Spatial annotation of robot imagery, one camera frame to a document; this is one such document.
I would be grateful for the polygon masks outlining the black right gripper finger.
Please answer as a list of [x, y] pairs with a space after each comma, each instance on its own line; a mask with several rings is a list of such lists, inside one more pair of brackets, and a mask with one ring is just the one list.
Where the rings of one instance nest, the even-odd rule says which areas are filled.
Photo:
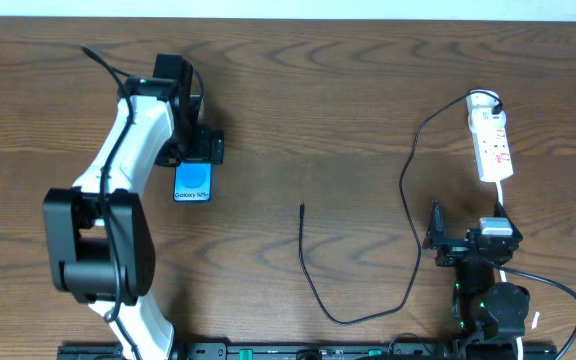
[[429, 226], [426, 231], [422, 248], [438, 250], [448, 245], [448, 237], [444, 224], [444, 216], [440, 203], [437, 200], [432, 201]]
[[512, 220], [509, 218], [504, 206], [500, 202], [497, 202], [494, 205], [493, 215], [495, 218], [506, 219], [510, 224], [512, 224]]

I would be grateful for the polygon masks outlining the blue Samsung Galaxy smartphone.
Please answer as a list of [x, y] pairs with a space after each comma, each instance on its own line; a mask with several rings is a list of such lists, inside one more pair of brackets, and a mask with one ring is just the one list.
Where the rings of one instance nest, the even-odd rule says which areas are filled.
[[173, 199], [176, 202], [206, 202], [211, 199], [212, 165], [181, 163], [175, 170]]

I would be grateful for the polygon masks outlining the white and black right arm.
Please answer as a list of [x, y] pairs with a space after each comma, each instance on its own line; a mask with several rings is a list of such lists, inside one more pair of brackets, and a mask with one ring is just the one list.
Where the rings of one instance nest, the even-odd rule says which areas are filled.
[[423, 247], [437, 252], [437, 266], [455, 270], [452, 312], [467, 335], [486, 342], [513, 340], [525, 334], [529, 291], [495, 279], [496, 269], [512, 259], [522, 240], [500, 204], [495, 205], [491, 217], [481, 218], [464, 237], [450, 238], [440, 204], [432, 203]]

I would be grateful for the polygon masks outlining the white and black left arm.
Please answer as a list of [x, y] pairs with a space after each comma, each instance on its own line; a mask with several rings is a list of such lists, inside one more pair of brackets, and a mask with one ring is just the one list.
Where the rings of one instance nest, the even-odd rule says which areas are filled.
[[212, 170], [224, 158], [224, 133], [202, 123], [200, 76], [180, 55], [157, 56], [151, 76], [122, 72], [84, 53], [118, 85], [114, 124], [86, 171], [43, 200], [52, 281], [100, 315], [115, 344], [64, 344], [60, 359], [185, 359], [151, 290], [156, 252], [142, 206], [152, 169], [176, 172], [177, 201], [211, 197]]

